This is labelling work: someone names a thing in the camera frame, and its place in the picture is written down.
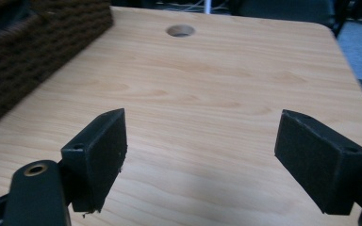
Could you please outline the dark brown woven basket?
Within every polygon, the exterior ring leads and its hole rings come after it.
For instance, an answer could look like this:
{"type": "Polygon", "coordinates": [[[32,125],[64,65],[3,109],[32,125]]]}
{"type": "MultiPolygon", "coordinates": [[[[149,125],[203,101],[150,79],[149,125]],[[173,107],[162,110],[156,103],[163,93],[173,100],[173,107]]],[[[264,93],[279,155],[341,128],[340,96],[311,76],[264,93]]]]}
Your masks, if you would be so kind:
{"type": "Polygon", "coordinates": [[[0,119],[112,25],[109,0],[0,0],[0,119]]]}

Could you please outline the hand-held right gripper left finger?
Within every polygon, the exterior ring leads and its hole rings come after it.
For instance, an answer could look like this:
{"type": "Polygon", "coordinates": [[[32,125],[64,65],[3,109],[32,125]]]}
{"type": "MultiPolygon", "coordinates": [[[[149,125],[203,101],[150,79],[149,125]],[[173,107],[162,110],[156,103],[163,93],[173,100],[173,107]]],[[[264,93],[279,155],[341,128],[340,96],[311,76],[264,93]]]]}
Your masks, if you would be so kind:
{"type": "Polygon", "coordinates": [[[66,203],[75,212],[100,212],[127,153],[124,109],[97,116],[60,151],[66,203]]]}

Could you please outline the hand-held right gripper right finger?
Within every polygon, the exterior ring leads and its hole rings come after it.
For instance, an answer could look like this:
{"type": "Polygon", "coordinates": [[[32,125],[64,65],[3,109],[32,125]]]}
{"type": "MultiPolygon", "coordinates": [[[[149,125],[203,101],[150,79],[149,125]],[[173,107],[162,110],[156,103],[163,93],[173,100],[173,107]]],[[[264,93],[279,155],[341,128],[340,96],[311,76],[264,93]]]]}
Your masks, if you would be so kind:
{"type": "Polygon", "coordinates": [[[360,145],[310,116],[285,109],[274,153],[323,213],[351,213],[362,176],[360,145]]]}

